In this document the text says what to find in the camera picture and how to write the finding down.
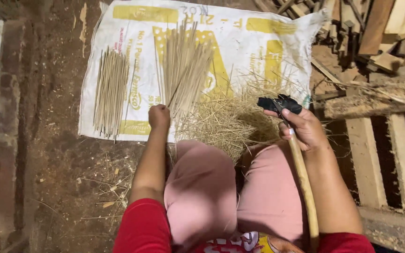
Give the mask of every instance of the dirt floor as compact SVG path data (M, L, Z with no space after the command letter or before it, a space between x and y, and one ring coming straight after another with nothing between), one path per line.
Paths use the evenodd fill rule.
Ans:
M85 42L80 40L84 3ZM251 0L211 4L257 10ZM125 186L143 145L77 135L81 86L93 27L100 15L99 1L46 0L39 8L43 21L33 27L37 53L32 55L34 67L21 99L29 252L110 252L125 210L120 200L128 194ZM341 72L328 47L314 46L312 53L334 73ZM316 94L335 90L323 79L314 69L311 85L319 85ZM340 129L331 139L340 148L338 156L346 168L343 175L353 179L346 129ZM354 180L348 186L358 198Z

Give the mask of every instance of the pile of straw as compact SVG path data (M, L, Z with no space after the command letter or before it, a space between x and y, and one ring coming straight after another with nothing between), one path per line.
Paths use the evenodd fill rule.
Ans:
M177 139L196 139L215 146L237 161L248 146L271 144L279 139L278 118L267 116L256 105L259 97L277 98L279 86L264 88L250 82L234 97L209 97L196 103L196 112L182 118Z

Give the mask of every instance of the bundle of bamboo sticks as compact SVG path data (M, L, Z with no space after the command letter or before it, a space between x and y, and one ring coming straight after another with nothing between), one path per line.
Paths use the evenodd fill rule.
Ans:
M173 29L166 38L162 58L163 72L158 75L159 87L170 109L171 118L178 125L179 119L194 110L194 104L206 83L207 73L213 59L211 41L197 39L198 23L187 30L187 21Z
M125 55L108 47L105 52L101 51L93 126L106 138L116 140L119 134L128 74L129 63Z

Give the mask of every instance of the pink pants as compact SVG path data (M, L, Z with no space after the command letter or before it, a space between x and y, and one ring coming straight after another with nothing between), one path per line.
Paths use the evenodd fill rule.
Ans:
M174 244L189 249L236 231L257 231L304 249L306 213L286 141L253 154L238 202L234 166L225 152L180 141L177 158L164 196Z

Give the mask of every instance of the person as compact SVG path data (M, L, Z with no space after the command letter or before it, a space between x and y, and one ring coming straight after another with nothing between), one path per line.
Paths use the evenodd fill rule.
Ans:
M275 112L264 111L277 117ZM318 252L374 252L320 121L307 109L284 109L296 132L312 187L320 232ZM198 141L177 143L166 179L170 112L149 110L151 132L134 175L114 253L306 252L307 214L288 140L249 148L244 187L236 191L232 159Z

